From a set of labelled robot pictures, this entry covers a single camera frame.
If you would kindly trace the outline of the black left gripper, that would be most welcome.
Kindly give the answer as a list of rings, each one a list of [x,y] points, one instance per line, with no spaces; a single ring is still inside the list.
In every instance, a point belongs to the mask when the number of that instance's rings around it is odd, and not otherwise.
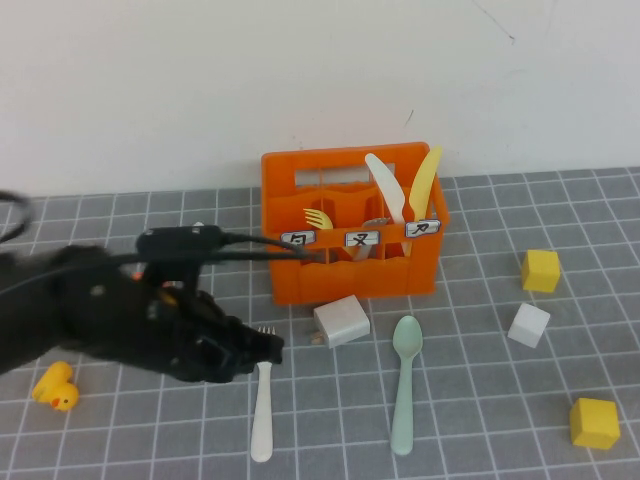
[[[137,326],[137,366],[177,380],[229,383],[257,363],[281,364],[284,339],[229,316],[203,291],[194,296],[171,283],[151,288]]]

